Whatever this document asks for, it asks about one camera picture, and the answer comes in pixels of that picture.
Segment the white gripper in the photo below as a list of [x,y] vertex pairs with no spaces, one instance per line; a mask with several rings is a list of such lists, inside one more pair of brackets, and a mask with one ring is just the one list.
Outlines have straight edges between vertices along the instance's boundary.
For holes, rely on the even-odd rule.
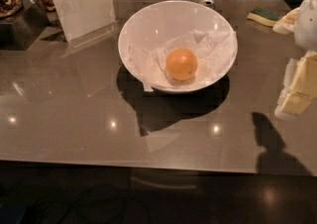
[[289,60],[274,110],[279,119],[293,119],[317,98],[317,0],[303,0],[299,8],[282,16],[272,29],[283,35],[294,32],[295,42],[310,50],[301,59]]

